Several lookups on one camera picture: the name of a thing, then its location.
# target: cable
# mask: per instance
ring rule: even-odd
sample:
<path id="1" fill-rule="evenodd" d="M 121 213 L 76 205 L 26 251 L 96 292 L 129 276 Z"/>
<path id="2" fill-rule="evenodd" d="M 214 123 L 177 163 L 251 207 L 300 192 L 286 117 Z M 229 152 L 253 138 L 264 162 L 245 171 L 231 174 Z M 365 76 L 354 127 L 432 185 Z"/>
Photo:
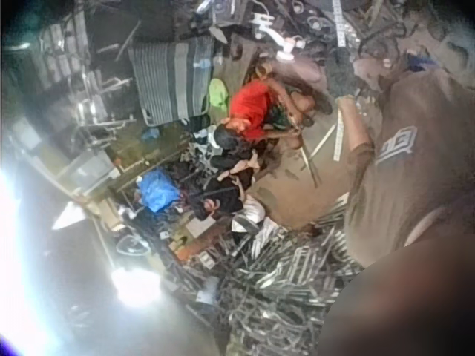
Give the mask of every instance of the cable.
<path id="1" fill-rule="evenodd" d="M 252 2 L 259 5 L 259 6 L 261 6 L 267 12 L 267 15 L 270 16 L 270 12 L 269 12 L 269 10 L 267 10 L 266 5 L 264 5 L 262 2 L 260 2 L 258 0 L 252 0 Z"/>

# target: red shirt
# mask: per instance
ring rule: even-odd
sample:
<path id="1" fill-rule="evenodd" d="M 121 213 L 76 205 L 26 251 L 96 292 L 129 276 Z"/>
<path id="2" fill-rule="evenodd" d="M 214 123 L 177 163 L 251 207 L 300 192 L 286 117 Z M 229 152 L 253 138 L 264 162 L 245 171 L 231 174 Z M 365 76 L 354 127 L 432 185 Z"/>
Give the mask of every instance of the red shirt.
<path id="1" fill-rule="evenodd" d="M 247 141 L 259 140 L 264 135 L 263 121 L 271 105 L 269 86 L 261 80 L 253 80 L 244 85 L 232 97 L 229 115 L 243 117 L 251 122 L 242 133 Z"/>

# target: striped cloth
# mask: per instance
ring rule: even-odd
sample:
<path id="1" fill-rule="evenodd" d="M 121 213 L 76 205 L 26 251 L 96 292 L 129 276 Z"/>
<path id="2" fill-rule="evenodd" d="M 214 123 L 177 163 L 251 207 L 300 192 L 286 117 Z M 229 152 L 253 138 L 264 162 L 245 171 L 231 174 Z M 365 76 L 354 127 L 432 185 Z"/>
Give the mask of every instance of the striped cloth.
<path id="1" fill-rule="evenodd" d="M 129 57 L 139 92 L 140 106 L 148 126 L 199 116 L 208 110 L 212 66 L 212 37 L 186 42 L 137 44 Z"/>

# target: white logo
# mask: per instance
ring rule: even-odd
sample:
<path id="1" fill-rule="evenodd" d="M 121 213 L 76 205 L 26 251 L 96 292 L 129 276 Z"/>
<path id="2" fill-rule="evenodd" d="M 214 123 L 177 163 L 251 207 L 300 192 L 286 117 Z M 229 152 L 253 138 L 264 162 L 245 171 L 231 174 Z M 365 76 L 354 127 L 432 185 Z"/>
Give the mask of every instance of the white logo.
<path id="1" fill-rule="evenodd" d="M 394 137 L 390 138 L 385 142 L 381 149 L 381 153 L 376 160 L 376 164 L 385 161 L 388 158 L 391 158 L 397 154 L 406 152 L 411 154 L 414 141 L 416 141 L 417 127 L 408 126 L 399 130 Z"/>

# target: blue bag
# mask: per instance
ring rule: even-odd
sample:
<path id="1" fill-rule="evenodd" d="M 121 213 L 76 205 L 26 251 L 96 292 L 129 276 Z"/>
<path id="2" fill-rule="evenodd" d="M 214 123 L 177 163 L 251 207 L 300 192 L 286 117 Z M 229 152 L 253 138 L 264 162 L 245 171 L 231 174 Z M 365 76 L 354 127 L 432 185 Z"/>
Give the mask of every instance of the blue bag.
<path id="1" fill-rule="evenodd" d="M 160 169 L 146 173 L 137 185 L 142 193 L 143 205 L 154 213 L 180 198 L 180 191 Z"/>

